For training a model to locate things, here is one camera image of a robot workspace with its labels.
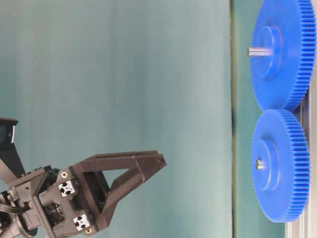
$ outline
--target teal backdrop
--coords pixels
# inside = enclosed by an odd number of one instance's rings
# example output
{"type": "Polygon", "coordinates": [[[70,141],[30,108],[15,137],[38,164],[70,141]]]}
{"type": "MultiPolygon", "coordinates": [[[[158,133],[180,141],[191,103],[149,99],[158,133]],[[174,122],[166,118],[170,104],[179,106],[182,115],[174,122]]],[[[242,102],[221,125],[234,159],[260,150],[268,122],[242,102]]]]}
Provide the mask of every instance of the teal backdrop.
{"type": "Polygon", "coordinates": [[[96,238],[232,237],[229,19],[223,0],[1,1],[0,114],[27,171],[164,153],[96,238]]]}
{"type": "Polygon", "coordinates": [[[262,214],[250,168],[253,130],[262,112],[253,96],[247,47],[251,45],[261,3],[262,0],[231,0],[235,238],[284,237],[284,224],[272,223],[262,214]]]}

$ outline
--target bolt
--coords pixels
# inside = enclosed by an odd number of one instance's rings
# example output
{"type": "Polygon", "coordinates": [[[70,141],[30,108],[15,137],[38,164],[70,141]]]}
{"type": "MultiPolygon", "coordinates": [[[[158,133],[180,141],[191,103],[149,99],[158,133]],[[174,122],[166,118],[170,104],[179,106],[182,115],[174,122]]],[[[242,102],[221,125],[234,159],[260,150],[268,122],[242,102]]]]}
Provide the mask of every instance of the bolt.
{"type": "Polygon", "coordinates": [[[61,177],[62,177],[63,179],[67,178],[67,176],[68,176],[68,174],[67,174],[66,172],[61,173],[61,177]]]}
{"type": "Polygon", "coordinates": [[[256,160],[256,169],[257,170],[263,170],[264,169],[264,163],[262,162],[262,160],[260,160],[260,159],[256,160]]]}

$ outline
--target metal shaft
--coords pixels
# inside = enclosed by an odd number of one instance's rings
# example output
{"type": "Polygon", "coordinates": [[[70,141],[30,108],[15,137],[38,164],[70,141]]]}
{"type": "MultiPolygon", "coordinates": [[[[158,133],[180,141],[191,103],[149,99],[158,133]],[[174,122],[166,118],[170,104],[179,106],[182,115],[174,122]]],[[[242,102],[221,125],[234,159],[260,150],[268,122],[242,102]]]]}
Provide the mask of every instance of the metal shaft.
{"type": "Polygon", "coordinates": [[[248,47],[249,57],[263,57],[266,55],[264,47],[248,47]]]}
{"type": "Polygon", "coordinates": [[[257,170],[263,170],[264,169],[264,163],[262,162],[262,160],[260,160],[260,159],[256,160],[256,169],[257,170]]]}

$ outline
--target blue gear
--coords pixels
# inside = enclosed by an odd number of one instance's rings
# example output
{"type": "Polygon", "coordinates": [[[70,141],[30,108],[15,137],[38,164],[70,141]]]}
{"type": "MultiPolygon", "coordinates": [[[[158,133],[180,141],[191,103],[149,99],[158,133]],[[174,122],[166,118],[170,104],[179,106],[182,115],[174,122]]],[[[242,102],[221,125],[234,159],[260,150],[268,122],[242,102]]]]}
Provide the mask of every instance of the blue gear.
{"type": "Polygon", "coordinates": [[[266,50],[264,57],[251,57],[259,107],[292,112],[306,94],[314,67],[316,24],[311,0],[264,0],[252,47],[266,50]]]}
{"type": "Polygon", "coordinates": [[[310,186],[309,151],[303,130],[287,110],[267,110],[256,125],[251,153],[256,197],[272,222],[296,220],[310,186]]]}

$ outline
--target cable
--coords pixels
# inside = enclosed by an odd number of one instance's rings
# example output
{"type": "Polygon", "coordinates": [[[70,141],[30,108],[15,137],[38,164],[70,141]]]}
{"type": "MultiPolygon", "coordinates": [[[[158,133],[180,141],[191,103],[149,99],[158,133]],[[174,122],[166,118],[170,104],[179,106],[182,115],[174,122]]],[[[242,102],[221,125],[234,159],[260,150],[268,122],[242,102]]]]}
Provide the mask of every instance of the cable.
{"type": "Polygon", "coordinates": [[[0,204],[0,212],[12,213],[12,214],[22,214],[29,209],[29,206],[24,207],[13,207],[6,204],[0,204]]]}

